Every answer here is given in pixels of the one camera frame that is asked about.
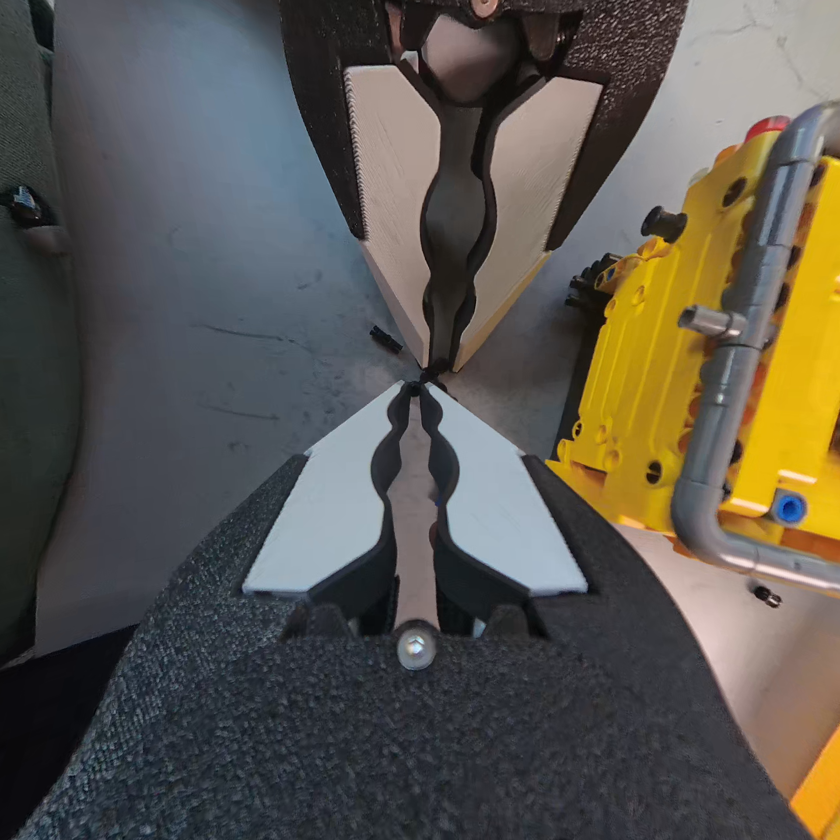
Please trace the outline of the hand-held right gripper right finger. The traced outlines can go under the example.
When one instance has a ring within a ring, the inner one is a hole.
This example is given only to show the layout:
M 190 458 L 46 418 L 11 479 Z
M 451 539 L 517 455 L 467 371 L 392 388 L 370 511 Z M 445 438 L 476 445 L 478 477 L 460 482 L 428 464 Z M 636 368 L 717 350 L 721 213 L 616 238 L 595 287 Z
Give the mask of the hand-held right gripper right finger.
M 437 488 L 434 575 L 440 630 L 476 636 L 500 607 L 585 594 L 589 583 L 526 454 L 440 386 L 420 386 Z

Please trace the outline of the yellow lego robot model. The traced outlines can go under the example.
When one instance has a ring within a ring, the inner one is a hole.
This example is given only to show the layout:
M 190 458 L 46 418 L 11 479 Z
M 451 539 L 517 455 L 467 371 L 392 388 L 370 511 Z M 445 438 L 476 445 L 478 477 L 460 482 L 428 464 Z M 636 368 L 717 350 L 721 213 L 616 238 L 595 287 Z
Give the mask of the yellow lego robot model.
M 773 116 L 656 206 L 637 251 L 572 279 L 589 331 L 556 455 L 560 478 L 603 517 L 657 532 L 687 556 L 670 503 L 714 350 L 744 320 L 729 307 L 770 152 L 793 121 Z M 839 152 L 815 168 L 767 322 L 717 519 L 724 531 L 838 566 Z

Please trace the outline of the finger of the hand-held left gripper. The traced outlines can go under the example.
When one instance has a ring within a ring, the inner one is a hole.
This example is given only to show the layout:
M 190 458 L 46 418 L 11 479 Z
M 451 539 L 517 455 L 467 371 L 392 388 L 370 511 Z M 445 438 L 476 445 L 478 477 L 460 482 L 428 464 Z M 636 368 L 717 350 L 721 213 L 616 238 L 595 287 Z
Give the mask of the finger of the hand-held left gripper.
M 438 177 L 438 100 L 411 65 L 343 72 L 364 232 L 360 246 L 405 345 L 428 365 L 427 198 Z
M 604 85 L 536 77 L 490 122 L 480 159 L 485 221 L 469 253 L 474 304 L 460 330 L 460 371 L 550 257 L 548 244 Z

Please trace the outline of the yellow storage bin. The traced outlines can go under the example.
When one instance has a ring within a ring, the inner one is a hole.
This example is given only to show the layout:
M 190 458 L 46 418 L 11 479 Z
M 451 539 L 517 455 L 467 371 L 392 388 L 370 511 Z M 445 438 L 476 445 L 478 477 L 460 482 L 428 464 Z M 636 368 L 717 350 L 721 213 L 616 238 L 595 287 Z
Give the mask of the yellow storage bin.
M 839 728 L 794 793 L 791 809 L 814 838 L 839 838 Z

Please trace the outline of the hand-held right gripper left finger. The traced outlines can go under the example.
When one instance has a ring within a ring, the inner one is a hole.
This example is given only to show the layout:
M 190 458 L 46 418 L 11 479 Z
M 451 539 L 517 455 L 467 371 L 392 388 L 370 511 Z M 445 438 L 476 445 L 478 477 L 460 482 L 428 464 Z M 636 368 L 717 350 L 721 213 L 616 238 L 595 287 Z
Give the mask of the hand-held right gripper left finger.
M 395 383 L 305 453 L 245 595 L 335 606 L 363 636 L 392 632 L 399 580 L 388 492 L 403 465 L 413 387 Z

